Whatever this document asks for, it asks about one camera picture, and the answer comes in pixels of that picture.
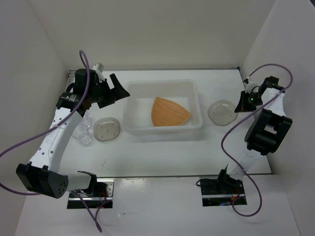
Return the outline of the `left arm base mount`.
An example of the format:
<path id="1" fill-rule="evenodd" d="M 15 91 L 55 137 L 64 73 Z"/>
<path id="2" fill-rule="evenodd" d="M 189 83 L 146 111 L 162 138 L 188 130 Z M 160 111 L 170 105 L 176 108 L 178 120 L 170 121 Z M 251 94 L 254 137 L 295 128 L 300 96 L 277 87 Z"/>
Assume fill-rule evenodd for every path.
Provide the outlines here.
<path id="1" fill-rule="evenodd" d="M 113 208 L 114 178 L 98 178 L 99 188 L 92 194 L 87 194 L 83 190 L 75 190 L 76 194 L 69 193 L 67 209 L 84 209 L 79 196 L 83 199 L 90 209 Z"/>

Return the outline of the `woven bamboo basket tray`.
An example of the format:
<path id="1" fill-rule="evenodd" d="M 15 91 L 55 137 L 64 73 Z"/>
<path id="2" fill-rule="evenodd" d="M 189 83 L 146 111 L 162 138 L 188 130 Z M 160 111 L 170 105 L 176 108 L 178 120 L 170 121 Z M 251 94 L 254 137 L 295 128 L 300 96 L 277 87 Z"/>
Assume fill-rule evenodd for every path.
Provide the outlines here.
<path id="1" fill-rule="evenodd" d="M 151 120 L 153 126 L 179 126 L 184 124 L 191 116 L 191 113 L 180 104 L 156 97 L 152 109 Z"/>

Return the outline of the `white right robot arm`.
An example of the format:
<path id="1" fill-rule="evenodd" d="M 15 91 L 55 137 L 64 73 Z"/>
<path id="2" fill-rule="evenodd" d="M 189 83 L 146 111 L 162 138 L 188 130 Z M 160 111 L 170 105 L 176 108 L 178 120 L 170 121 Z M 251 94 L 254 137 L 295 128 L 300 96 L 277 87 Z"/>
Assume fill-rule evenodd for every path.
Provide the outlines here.
<path id="1" fill-rule="evenodd" d="M 237 188 L 252 165 L 261 157 L 274 153 L 288 133 L 292 119 L 284 113 L 284 88 L 279 79 L 273 76 L 264 79 L 260 86 L 254 86 L 250 91 L 242 91 L 240 101 L 234 112 L 256 113 L 253 124 L 245 135 L 246 149 L 237 163 L 232 167 L 225 167 L 216 180 L 216 189 L 227 193 Z"/>

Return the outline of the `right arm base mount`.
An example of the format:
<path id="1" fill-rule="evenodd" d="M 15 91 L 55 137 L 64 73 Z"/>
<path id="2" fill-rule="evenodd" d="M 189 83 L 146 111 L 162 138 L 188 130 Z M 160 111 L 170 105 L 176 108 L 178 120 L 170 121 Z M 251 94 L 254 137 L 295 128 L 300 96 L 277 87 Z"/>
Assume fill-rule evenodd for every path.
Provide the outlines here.
<path id="1" fill-rule="evenodd" d="M 219 183 L 214 178 L 201 178 L 195 185 L 201 190 L 203 207 L 230 206 L 234 200 L 236 200 L 235 205 L 247 204 L 242 182 L 231 187 Z"/>

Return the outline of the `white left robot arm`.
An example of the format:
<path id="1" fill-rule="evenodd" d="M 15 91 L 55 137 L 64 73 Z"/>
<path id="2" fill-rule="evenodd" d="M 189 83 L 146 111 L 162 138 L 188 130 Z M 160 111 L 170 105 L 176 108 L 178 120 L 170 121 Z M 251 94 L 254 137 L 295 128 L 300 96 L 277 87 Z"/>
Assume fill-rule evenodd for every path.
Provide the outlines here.
<path id="1" fill-rule="evenodd" d="M 98 191 L 95 174 L 79 171 L 78 175 L 59 174 L 60 164 L 73 131 L 93 103 L 99 108 L 114 104 L 130 94 L 115 74 L 110 74 L 113 88 L 95 69 L 78 69 L 74 82 L 61 94 L 51 128 L 40 147 L 27 164 L 19 164 L 16 174 L 28 191 L 60 198 L 66 191 L 81 190 L 86 196 Z"/>

